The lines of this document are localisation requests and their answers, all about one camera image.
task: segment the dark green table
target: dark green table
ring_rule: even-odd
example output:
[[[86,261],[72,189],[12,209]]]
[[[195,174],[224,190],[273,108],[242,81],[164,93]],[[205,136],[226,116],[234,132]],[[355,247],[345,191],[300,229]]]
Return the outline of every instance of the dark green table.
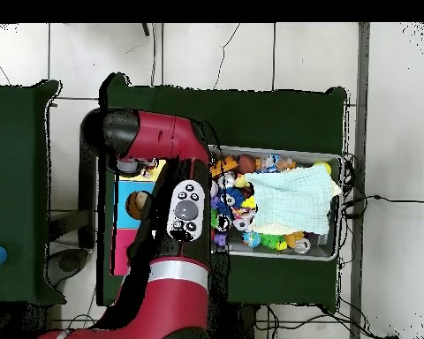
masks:
[[[345,90],[327,93],[212,91],[176,87],[129,87],[118,74],[108,88],[109,107],[141,109],[210,122],[222,146],[341,154]],[[205,129],[210,144],[214,137]],[[112,230],[113,182],[106,178],[105,232]],[[104,259],[110,257],[105,236]],[[103,303],[117,296],[121,276],[103,263]],[[247,304],[336,303],[337,259],[329,262],[231,256],[229,301]]]
[[[44,120],[59,82],[0,87],[0,301],[63,303],[44,278],[49,242]]]

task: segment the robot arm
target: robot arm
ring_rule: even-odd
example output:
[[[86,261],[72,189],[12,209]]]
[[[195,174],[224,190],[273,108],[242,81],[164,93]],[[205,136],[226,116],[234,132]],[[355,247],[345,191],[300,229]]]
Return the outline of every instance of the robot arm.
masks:
[[[91,328],[38,339],[207,339],[210,155],[201,129],[185,118],[111,109],[90,112],[81,136],[120,175],[140,173],[144,160],[167,162],[128,248],[130,273],[116,303]]]

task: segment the towel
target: towel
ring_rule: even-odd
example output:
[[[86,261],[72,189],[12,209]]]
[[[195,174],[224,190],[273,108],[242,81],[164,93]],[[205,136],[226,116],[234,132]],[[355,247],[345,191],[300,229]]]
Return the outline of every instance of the towel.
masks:
[[[249,230],[260,232],[260,227],[283,225],[319,235],[329,232],[327,214],[334,192],[324,165],[289,173],[248,173],[245,179],[253,184],[258,207]]]

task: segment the white tile floor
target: white tile floor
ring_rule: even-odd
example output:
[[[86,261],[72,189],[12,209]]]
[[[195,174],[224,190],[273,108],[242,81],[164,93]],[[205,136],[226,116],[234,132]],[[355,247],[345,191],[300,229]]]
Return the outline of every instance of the white tile floor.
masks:
[[[165,24],[165,85],[212,89],[223,57],[223,45],[231,38],[235,24]],[[155,84],[161,81],[161,25],[155,24],[157,40]],[[29,86],[41,79],[61,80],[60,97],[96,98],[103,80],[111,72],[123,72],[135,86],[150,83],[153,39],[141,24],[18,24],[0,26],[0,65],[13,85]],[[241,24],[225,49],[218,89],[270,90],[272,84],[272,24]],[[275,88],[326,91],[344,87],[355,103],[357,81],[357,23],[278,23],[276,25]],[[0,71],[0,85],[7,83]],[[78,192],[79,126],[97,102],[55,101],[50,109],[53,209],[76,209]],[[350,108],[351,147],[355,110]],[[60,240],[77,241],[75,233]],[[351,258],[351,240],[342,251]],[[52,250],[60,245],[52,245]],[[67,327],[79,314],[94,320],[104,308],[95,302],[95,252],[86,267],[64,282],[67,300],[53,311],[54,325]],[[342,273],[342,297],[350,300],[350,265]],[[282,326],[321,314],[316,307],[273,305]],[[348,306],[341,312],[348,315]],[[262,307],[258,319],[266,320]],[[85,316],[74,328],[89,326]],[[266,339],[266,332],[255,332]],[[348,339],[348,331],[331,318],[320,318],[295,330],[278,329],[276,339]]]

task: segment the circular button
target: circular button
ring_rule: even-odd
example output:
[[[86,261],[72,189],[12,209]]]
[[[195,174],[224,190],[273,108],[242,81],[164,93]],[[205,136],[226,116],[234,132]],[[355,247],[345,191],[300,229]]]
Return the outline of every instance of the circular button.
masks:
[[[191,221],[198,217],[198,208],[192,201],[183,200],[176,205],[174,214],[181,220]]]
[[[196,225],[193,222],[188,222],[186,227],[187,227],[188,231],[195,231],[196,230]]]
[[[176,230],[182,229],[183,226],[184,226],[184,223],[182,221],[175,221],[173,223],[173,229],[176,229]]]

